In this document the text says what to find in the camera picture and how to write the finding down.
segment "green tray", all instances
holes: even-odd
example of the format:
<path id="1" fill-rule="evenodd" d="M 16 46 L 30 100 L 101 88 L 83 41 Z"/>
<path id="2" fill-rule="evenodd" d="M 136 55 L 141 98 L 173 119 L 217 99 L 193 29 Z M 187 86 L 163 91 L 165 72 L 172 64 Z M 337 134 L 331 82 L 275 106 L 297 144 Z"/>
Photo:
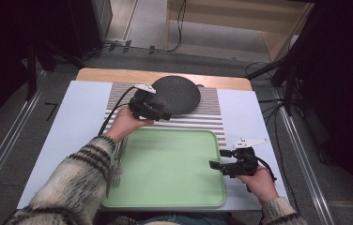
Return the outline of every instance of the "green tray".
<path id="1" fill-rule="evenodd" d="M 225 201 L 216 135 L 209 130 L 140 128 L 128 138 L 120 185 L 105 207 L 211 207 Z"/>

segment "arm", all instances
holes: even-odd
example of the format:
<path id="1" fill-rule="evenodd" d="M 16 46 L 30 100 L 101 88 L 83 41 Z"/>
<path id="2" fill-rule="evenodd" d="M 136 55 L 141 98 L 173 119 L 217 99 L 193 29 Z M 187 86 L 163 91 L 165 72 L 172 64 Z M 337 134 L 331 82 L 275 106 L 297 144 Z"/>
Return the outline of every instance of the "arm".
<path id="1" fill-rule="evenodd" d="M 120 109 L 106 134 L 64 159 L 28 206 L 6 223 L 92 224 L 105 194 L 115 144 L 135 129 L 152 124 L 150 120 L 134 119 L 128 107 Z"/>
<path id="2" fill-rule="evenodd" d="M 250 188 L 263 206 L 263 224 L 306 224 L 288 201 L 279 197 L 265 167 L 259 166 L 254 176 L 240 175 L 237 178 Z"/>

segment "metal rail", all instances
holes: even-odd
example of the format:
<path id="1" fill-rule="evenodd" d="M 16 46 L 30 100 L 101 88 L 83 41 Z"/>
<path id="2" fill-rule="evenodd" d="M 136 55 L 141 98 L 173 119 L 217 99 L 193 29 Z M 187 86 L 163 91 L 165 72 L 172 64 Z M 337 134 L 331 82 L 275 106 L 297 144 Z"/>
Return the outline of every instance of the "metal rail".
<path id="1" fill-rule="evenodd" d="M 26 101 L 24 103 L 16 120 L 13 122 L 11 128 L 9 129 L 7 136 L 4 138 L 3 142 L 0 145 L 0 171 L 9 156 L 13 145 L 15 144 L 20 133 L 22 132 L 27 119 L 30 117 L 31 112 L 37 104 L 43 86 L 48 80 L 47 73 L 48 72 L 42 71 L 38 75 L 38 89 L 36 91 L 36 94 L 31 97 L 30 101 Z"/>
<path id="2" fill-rule="evenodd" d="M 275 88 L 275 97 L 282 98 L 282 92 L 279 88 Z M 299 134 L 294 125 L 293 118 L 288 116 L 284 108 L 281 109 L 282 118 L 284 120 L 285 127 L 287 129 L 288 135 L 290 136 L 291 142 L 293 144 L 294 150 L 299 161 L 299 165 L 302 169 L 303 176 L 307 183 L 308 189 L 311 193 L 312 200 L 319 215 L 319 219 L 324 225 L 334 224 L 331 212 L 327 201 L 323 195 L 323 192 L 320 188 L 320 185 L 317 182 L 314 171 L 312 170 L 311 163 L 309 162 L 308 157 L 306 156 L 305 149 L 302 145 L 302 142 L 299 138 Z"/>

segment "wooden table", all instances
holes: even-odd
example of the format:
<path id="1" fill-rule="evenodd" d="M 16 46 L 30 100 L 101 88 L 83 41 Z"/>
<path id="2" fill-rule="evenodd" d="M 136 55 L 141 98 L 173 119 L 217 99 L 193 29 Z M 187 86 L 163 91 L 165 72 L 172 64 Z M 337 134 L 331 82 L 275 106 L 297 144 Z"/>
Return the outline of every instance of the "wooden table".
<path id="1" fill-rule="evenodd" d="M 108 83 L 153 83 L 161 77 L 177 75 L 204 87 L 252 91 L 250 81 L 245 78 L 216 77 L 184 73 L 166 73 L 127 69 L 82 68 L 76 81 Z"/>

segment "patterned sweater sleeve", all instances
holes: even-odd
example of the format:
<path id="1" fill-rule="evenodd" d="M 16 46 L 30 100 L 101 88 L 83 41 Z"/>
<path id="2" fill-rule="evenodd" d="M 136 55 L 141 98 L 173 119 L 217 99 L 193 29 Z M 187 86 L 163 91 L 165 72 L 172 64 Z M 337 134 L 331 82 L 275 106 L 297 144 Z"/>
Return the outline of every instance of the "patterned sweater sleeve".
<path id="1" fill-rule="evenodd" d="M 28 206 L 6 224 L 92 224 L 106 189 L 115 143 L 106 135 L 92 139 L 64 159 Z"/>
<path id="2" fill-rule="evenodd" d="M 305 225 L 306 221 L 291 207 L 285 198 L 277 198 L 264 204 L 262 224 Z"/>

